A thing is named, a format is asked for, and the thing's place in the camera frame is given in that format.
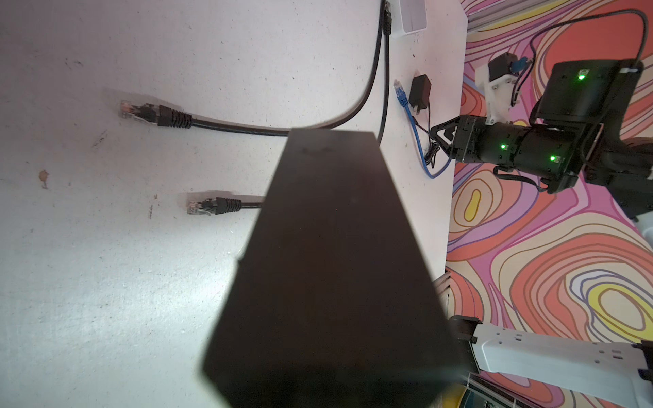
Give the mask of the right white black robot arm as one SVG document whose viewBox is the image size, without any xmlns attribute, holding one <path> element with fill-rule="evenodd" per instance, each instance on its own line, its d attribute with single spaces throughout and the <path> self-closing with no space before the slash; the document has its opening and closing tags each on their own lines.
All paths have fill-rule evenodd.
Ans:
<svg viewBox="0 0 653 408">
<path fill-rule="evenodd" d="M 652 4 L 468 38 L 447 247 L 474 372 L 532 406 L 652 404 Z"/>
</svg>

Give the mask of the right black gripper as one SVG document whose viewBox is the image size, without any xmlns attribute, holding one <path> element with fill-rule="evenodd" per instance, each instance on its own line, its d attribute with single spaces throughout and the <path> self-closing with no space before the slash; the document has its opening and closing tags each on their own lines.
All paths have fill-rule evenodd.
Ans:
<svg viewBox="0 0 653 408">
<path fill-rule="evenodd" d="M 488 125 L 485 117 L 463 115 L 430 128 L 430 140 L 460 163 L 490 163 L 481 158 L 481 136 Z"/>
</svg>

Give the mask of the black network switch box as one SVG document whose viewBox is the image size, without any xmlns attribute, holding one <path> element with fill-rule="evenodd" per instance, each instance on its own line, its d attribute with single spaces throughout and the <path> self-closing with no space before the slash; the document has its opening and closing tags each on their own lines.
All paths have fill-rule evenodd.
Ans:
<svg viewBox="0 0 653 408">
<path fill-rule="evenodd" d="M 291 131 L 202 370 L 232 407 L 428 407 L 463 372 L 373 134 Z"/>
</svg>

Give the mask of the black power adapter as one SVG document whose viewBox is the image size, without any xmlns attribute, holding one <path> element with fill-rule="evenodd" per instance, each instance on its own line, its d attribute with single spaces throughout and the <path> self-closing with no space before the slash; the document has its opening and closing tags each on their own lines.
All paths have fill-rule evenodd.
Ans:
<svg viewBox="0 0 653 408">
<path fill-rule="evenodd" d="M 408 97 L 411 108 L 419 113 L 430 106 L 431 81 L 425 74 L 413 78 Z"/>
</svg>

